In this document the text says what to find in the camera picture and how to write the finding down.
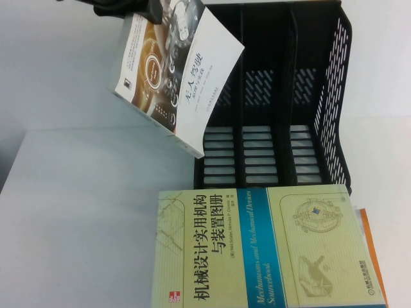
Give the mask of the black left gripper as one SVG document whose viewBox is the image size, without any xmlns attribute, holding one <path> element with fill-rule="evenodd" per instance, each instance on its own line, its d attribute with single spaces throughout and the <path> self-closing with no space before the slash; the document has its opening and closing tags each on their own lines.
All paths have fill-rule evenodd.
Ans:
<svg viewBox="0 0 411 308">
<path fill-rule="evenodd" d="M 146 18 L 152 24 L 162 23 L 163 7 L 160 0 L 110 0 L 91 1 L 94 13 L 99 17 L 124 18 L 131 13 L 144 12 L 147 9 Z"/>
</svg>

